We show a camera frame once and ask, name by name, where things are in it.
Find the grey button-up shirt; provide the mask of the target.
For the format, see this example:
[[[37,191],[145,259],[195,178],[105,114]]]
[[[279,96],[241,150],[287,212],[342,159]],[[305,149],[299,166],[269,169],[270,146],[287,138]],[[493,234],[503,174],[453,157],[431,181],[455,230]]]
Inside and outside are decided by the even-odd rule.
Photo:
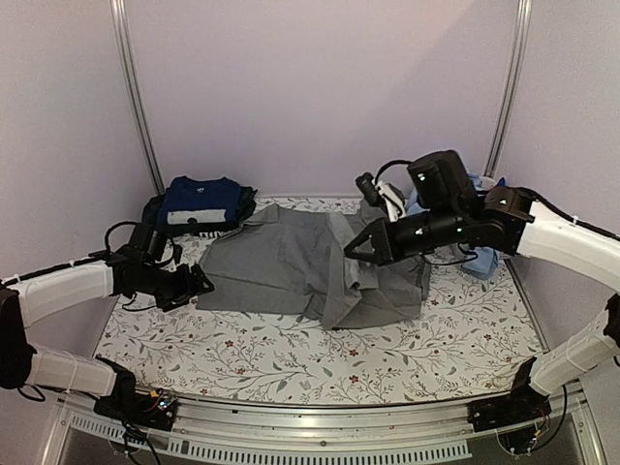
[[[272,204],[207,247],[200,266],[214,290],[197,308],[302,315],[324,329],[368,328],[416,318],[430,265],[414,257],[376,266],[345,246],[383,212],[362,201],[354,214]]]

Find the right robot arm white sleeves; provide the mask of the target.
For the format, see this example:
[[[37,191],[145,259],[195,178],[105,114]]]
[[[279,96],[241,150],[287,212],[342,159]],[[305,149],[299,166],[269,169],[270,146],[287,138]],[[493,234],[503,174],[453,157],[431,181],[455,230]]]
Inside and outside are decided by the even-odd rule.
[[[396,222],[409,257],[465,243],[510,256],[558,264],[619,290],[617,235],[570,217],[528,188],[494,187],[478,192],[453,150],[408,163],[422,211]],[[558,348],[536,357],[530,386],[550,394],[566,382],[619,355],[619,296]]]

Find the robot arm white sleeves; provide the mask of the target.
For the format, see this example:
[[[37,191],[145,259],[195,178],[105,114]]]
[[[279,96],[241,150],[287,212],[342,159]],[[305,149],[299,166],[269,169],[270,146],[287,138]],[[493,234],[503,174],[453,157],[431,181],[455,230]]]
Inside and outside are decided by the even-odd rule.
[[[94,357],[62,352],[28,339],[30,327],[96,300],[147,295],[155,303],[156,270],[175,271],[181,248],[163,258],[167,238],[144,223],[132,223],[127,243],[113,249],[104,236],[102,250],[1,283],[1,387],[80,391],[111,395],[111,367]]]
[[[570,217],[528,188],[494,187],[478,192],[453,150],[408,163],[422,211],[396,222],[409,257],[465,243],[510,256],[558,264],[619,290],[617,235]],[[619,296],[558,348],[536,357],[530,386],[550,394],[566,382],[619,355]]]

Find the left robot arm white sleeves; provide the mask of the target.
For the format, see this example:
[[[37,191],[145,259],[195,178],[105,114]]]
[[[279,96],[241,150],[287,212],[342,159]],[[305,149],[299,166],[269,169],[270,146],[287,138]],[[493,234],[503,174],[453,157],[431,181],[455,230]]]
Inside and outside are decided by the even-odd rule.
[[[167,238],[144,223],[132,223],[127,243],[113,249],[104,236],[102,250],[1,283],[1,387],[80,391],[111,395],[111,367],[94,357],[62,352],[28,339],[30,327],[96,300],[147,295],[155,303],[156,270],[175,271],[181,248],[163,258]]]

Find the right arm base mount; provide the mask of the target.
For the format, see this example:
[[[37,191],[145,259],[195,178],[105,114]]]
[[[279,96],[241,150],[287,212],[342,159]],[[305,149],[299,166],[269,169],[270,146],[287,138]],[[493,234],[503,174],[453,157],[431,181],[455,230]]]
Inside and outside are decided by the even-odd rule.
[[[530,386],[535,361],[532,357],[520,365],[507,394],[475,400],[467,405],[467,421],[475,432],[534,419],[546,422],[551,413],[549,395],[540,394]]]

